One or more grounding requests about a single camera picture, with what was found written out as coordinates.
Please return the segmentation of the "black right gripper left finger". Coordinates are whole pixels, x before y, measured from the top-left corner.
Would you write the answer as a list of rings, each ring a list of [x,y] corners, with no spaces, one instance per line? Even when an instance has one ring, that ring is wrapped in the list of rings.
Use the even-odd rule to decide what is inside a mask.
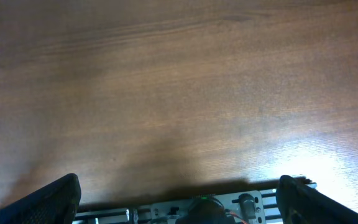
[[[0,209],[0,224],[72,223],[80,199],[78,176],[74,173],[67,174]]]

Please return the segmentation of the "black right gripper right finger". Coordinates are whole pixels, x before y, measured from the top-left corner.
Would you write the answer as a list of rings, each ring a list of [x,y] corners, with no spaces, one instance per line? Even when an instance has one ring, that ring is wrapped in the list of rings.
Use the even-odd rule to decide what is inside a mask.
[[[358,224],[357,212],[289,175],[280,177],[276,201],[284,223]]]

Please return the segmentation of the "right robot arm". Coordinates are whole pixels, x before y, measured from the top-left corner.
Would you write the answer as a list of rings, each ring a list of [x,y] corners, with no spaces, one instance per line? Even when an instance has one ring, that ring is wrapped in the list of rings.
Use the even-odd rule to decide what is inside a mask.
[[[78,176],[67,174],[0,209],[0,223],[263,224],[358,223],[358,213],[288,175],[275,189],[138,207],[79,212]]]

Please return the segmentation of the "grey metal arm base plate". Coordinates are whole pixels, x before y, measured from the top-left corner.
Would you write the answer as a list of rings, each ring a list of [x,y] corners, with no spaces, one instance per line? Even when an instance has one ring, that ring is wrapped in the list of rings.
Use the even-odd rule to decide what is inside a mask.
[[[175,223],[200,211],[201,205],[215,205],[234,223],[282,223],[276,190],[253,190],[221,195],[200,195],[191,199],[152,203],[135,208],[80,212],[73,223]]]

